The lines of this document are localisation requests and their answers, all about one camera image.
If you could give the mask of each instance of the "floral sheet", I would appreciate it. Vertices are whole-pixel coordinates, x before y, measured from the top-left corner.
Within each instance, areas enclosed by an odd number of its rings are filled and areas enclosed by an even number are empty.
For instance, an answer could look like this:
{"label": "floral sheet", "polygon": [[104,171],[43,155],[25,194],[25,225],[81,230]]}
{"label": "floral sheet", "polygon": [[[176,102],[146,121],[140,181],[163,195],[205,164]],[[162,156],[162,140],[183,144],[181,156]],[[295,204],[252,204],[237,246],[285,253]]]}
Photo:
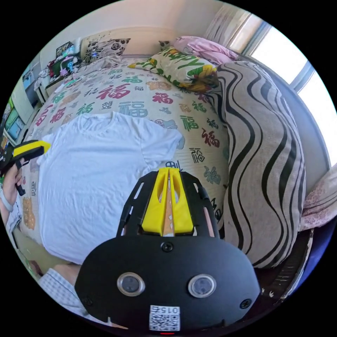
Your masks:
{"label": "floral sheet", "polygon": [[[196,176],[208,192],[219,220],[228,180],[227,130],[202,94],[177,88],[159,75],[127,67],[142,60],[125,58],[113,68],[88,74],[54,92],[37,114],[26,140],[40,140],[81,114],[108,111],[148,118],[164,128],[178,129],[183,138],[175,158],[165,166]],[[36,159],[23,167],[23,176],[26,194],[21,199],[20,230],[42,244]]]}

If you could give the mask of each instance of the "floral pillow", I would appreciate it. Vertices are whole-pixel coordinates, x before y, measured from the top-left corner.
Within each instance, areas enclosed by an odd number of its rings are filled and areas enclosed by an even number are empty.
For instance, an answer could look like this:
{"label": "floral pillow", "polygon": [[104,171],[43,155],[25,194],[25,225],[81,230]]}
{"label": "floral pillow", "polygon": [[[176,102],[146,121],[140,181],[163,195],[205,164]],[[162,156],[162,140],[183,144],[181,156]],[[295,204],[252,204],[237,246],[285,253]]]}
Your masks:
{"label": "floral pillow", "polygon": [[102,59],[106,56],[121,56],[131,39],[112,39],[108,41],[90,41],[84,56],[85,63]]}
{"label": "floral pillow", "polygon": [[183,54],[173,47],[166,48],[145,62],[130,64],[129,68],[148,70],[190,91],[206,92],[218,86],[215,65],[200,57]]}

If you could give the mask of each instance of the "person's arm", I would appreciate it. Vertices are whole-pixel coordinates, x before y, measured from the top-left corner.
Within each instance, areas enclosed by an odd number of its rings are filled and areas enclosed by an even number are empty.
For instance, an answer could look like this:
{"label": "person's arm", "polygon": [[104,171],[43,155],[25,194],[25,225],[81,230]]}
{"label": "person's arm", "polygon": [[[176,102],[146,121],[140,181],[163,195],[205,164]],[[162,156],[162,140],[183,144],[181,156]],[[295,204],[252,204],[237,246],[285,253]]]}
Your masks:
{"label": "person's arm", "polygon": [[114,323],[102,322],[86,312],[74,289],[80,268],[81,266],[76,264],[58,264],[40,278],[39,284],[54,301],[65,309],[100,324],[127,329]]}
{"label": "person's arm", "polygon": [[0,213],[1,213],[2,221],[4,225],[6,226],[8,218],[9,218],[9,211],[7,210],[7,208],[5,207],[1,199],[0,199]]}
{"label": "person's arm", "polygon": [[[7,201],[6,203],[9,204],[10,207],[13,207],[16,201],[16,196],[18,195],[18,191],[16,189],[15,184],[18,186],[22,184],[22,169],[19,169],[14,164],[8,172],[5,174],[4,182],[2,183],[2,191],[3,191],[3,198]],[[9,218],[9,210],[0,199],[0,213],[1,218],[6,226],[8,218]]]}

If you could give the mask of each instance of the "qr code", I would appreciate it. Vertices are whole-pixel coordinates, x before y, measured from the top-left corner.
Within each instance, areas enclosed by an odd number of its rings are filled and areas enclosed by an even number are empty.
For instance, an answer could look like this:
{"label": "qr code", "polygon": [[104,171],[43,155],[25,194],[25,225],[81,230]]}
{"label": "qr code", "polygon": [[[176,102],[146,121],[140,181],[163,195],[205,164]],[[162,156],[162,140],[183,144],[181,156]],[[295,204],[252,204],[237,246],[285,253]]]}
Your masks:
{"label": "qr code", "polygon": [[179,331],[180,310],[178,307],[151,306],[149,328],[153,331]]}

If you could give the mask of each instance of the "yellow plastic part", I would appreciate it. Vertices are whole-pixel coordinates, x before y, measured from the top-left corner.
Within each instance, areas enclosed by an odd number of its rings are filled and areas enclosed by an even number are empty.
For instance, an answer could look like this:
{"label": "yellow plastic part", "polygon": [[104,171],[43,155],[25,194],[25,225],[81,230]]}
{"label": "yellow plastic part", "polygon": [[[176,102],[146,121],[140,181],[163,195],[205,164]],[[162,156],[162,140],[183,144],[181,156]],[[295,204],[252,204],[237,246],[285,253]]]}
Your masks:
{"label": "yellow plastic part", "polygon": [[142,228],[147,233],[157,233],[163,236],[168,184],[169,168],[159,169],[142,223]]}
{"label": "yellow plastic part", "polygon": [[[178,168],[170,168],[170,184],[174,234],[191,233],[193,222]],[[178,194],[177,203],[174,191]]]}
{"label": "yellow plastic part", "polygon": [[40,146],[44,147],[44,150],[45,150],[44,153],[46,153],[49,150],[51,145],[43,140],[37,140],[35,142],[16,147],[13,151],[13,157],[15,158],[17,156],[20,156],[21,154],[27,151],[33,150],[35,148],[38,148]]}

